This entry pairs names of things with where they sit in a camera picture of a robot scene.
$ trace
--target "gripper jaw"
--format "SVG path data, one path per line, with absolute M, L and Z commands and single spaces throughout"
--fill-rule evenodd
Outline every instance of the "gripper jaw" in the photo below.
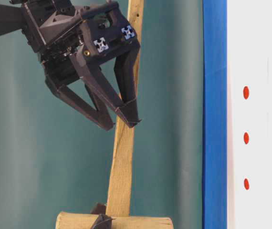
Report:
M 83 114 L 85 117 L 96 123 L 104 130 L 110 130 L 113 128 L 114 123 L 109 115 L 106 105 L 86 85 L 85 89 L 92 99 L 95 109 L 86 103 L 67 85 L 58 84 L 56 80 L 48 73 L 46 73 L 45 83 L 53 95 L 67 103 L 73 109 Z
M 129 127 L 140 122 L 137 113 L 133 66 L 139 51 L 139 43 L 131 51 L 119 55 L 115 63 L 115 75 L 122 99 L 103 75 L 95 62 L 86 64 L 83 49 L 71 54 L 70 60 L 80 79 Z

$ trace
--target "wooden stick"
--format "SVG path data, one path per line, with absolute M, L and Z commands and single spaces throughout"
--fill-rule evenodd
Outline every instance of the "wooden stick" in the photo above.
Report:
M 55 229 L 90 229 L 98 215 L 61 212 Z M 173 229 L 169 218 L 112 217 L 112 229 Z
M 144 0 L 129 0 L 128 20 L 136 30 L 141 42 Z M 134 65 L 134 81 L 137 93 L 140 53 Z M 134 128 L 117 117 L 113 163 L 108 187 L 106 214 L 127 217 L 130 215 L 132 189 L 132 161 L 134 146 Z

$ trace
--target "teal wall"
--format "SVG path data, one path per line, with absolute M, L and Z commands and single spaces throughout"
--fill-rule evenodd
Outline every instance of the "teal wall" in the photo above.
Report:
M 202 224 L 202 28 L 201 0 L 146 0 L 131 214 L 176 229 Z M 52 229 L 60 211 L 106 202 L 114 133 L 50 93 L 20 31 L 0 37 L 0 228 Z

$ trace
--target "blue stripe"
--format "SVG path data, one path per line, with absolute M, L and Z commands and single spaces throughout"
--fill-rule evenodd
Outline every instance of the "blue stripe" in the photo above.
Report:
M 227 228 L 227 1 L 203 0 L 203 228 Z

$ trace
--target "white board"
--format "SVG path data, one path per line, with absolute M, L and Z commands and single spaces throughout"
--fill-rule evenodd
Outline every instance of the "white board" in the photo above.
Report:
M 228 228 L 270 229 L 272 0 L 227 2 Z M 243 96 L 245 86 L 250 91 L 248 99 Z M 243 141 L 245 132 L 248 144 Z

